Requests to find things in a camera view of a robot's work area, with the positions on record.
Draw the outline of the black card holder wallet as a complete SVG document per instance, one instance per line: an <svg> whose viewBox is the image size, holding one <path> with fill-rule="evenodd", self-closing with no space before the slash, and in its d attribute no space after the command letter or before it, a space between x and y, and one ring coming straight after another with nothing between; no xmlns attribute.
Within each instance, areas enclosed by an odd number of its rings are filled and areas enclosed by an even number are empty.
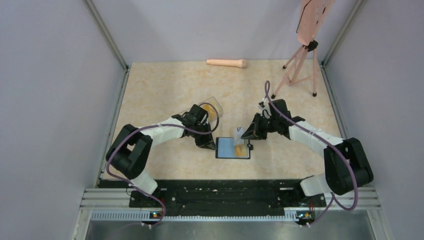
<svg viewBox="0 0 424 240"><path fill-rule="evenodd" d="M250 159L251 151L254 149L254 146L250 143L250 141L244 140L244 144L243 144L243 145L247 145L249 148L249 158L235 158L235 146L233 141L234 141L233 138L230 138L230 137L217 137L215 158L216 159L237 159L237 160Z"/></svg>

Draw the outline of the clear plastic card box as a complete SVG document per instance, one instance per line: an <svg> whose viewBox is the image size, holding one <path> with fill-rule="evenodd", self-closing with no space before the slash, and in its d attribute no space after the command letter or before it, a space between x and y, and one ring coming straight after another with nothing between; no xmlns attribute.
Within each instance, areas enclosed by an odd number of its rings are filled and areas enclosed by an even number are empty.
<svg viewBox="0 0 424 240"><path fill-rule="evenodd" d="M223 117L223 108L214 96L201 101L198 106L207 111L209 123L215 122L217 119L221 119Z"/></svg>

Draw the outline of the gold credit card stack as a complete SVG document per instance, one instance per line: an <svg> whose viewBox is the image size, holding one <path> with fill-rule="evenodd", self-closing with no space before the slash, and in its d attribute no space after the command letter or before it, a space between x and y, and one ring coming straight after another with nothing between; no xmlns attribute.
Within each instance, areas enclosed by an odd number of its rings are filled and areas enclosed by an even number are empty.
<svg viewBox="0 0 424 240"><path fill-rule="evenodd" d="M212 104L205 102L201 105L201 107L208 112L208 117L210 119L215 119L217 117L217 112Z"/></svg>

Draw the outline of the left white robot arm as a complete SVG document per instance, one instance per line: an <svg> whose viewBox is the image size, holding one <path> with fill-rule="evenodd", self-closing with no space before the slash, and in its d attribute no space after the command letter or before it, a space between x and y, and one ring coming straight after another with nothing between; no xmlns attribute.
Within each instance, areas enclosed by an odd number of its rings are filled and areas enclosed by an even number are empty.
<svg viewBox="0 0 424 240"><path fill-rule="evenodd" d="M184 137L194 138L201 149L215 150L214 128L210 114L200 105L194 104L188 111L172 115L157 124L135 127L126 124L118 133L106 154L106 166L113 167L129 181L129 185L142 191L141 200L149 207L160 202L158 184L146 170L152 147L169 140Z"/></svg>

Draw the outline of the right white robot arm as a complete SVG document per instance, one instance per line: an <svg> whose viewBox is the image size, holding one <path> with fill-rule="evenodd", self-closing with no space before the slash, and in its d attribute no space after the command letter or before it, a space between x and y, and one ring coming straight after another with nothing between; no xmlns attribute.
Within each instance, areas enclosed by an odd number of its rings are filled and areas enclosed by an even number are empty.
<svg viewBox="0 0 424 240"><path fill-rule="evenodd" d="M278 133L299 142L320 155L324 173L301 180L294 189L293 200L307 206L315 195L333 192L344 195L374 180L374 174L362 143L351 137L343 139L314 128L300 116L292 117L283 99L273 100L263 113L256 113L244 140L266 140L269 133Z"/></svg>

